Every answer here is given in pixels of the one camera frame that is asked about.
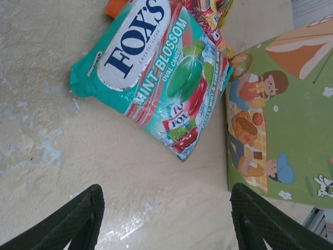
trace white flower illustration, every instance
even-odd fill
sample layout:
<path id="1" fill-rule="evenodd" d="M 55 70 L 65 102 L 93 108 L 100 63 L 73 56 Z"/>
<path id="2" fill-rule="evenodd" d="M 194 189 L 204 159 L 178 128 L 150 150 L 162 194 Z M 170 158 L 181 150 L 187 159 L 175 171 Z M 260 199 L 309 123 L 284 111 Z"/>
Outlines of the white flower illustration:
<path id="1" fill-rule="evenodd" d="M 291 200 L 291 194 L 285 191 L 280 191 L 279 196 L 281 196 L 283 199 L 290 199 Z"/>
<path id="2" fill-rule="evenodd" d="M 242 74 L 243 72 L 243 68 L 241 66 L 237 66 L 236 69 L 235 69 L 235 73 L 237 76 L 239 76 L 240 74 Z"/>
<path id="3" fill-rule="evenodd" d="M 323 96 L 331 97 L 333 95 L 333 87 L 325 87 L 325 91 L 323 92 Z"/>

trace cartoon child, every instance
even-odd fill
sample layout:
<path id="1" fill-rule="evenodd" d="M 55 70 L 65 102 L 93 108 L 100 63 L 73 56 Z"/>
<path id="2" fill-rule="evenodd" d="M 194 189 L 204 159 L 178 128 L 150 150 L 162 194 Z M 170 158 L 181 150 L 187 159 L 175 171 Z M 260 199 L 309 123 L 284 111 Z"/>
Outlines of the cartoon child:
<path id="1" fill-rule="evenodd" d="M 232 134 L 229 133 L 229 152 L 234 167 L 244 177 L 259 177 L 266 174 L 272 180 L 285 184 L 291 184 L 295 180 L 295 173 L 288 164 L 286 153 L 280 153 L 277 160 L 269 160 L 266 163 L 266 169 L 263 169 L 253 160 L 262 159 L 261 152 L 251 152 L 247 157 L 244 156 L 244 144 Z"/>
<path id="2" fill-rule="evenodd" d="M 240 79 L 231 82 L 229 88 L 229 108 L 236 105 L 242 110 L 259 109 L 263 101 L 282 94 L 288 88 L 288 78 L 280 70 L 272 70 L 257 76 L 245 73 Z"/>

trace marble floor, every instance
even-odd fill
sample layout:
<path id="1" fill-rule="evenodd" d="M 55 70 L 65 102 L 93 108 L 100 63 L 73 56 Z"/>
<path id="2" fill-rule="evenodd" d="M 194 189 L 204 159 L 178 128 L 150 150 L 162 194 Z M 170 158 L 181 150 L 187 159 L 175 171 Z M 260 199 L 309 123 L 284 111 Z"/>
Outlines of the marble floor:
<path id="1" fill-rule="evenodd" d="M 0 2 L 0 245 L 98 183 L 98 250 L 237 249 L 222 104 L 181 163 L 127 117 L 69 92 L 71 65 L 110 24 L 106 3 Z M 291 0 L 236 0 L 223 32 L 239 52 L 292 28 Z M 271 202 L 298 222 L 311 210 Z"/>

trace fox's candy bag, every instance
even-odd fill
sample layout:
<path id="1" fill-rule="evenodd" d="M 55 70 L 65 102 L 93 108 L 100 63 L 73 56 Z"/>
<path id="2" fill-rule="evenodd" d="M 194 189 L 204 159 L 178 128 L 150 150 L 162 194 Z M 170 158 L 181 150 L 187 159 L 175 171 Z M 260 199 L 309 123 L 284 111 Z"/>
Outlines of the fox's candy bag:
<path id="1" fill-rule="evenodd" d="M 136 0 L 72 66 L 70 87 L 132 118 L 185 160 L 222 96 L 228 68 L 180 1 Z"/>
<path id="2" fill-rule="evenodd" d="M 132 0 L 109 0 L 105 13 L 115 18 L 127 2 Z M 234 50 L 225 42 L 220 28 L 234 5 L 234 0 L 179 0 L 191 13 L 209 39 L 222 51 L 232 58 Z"/>

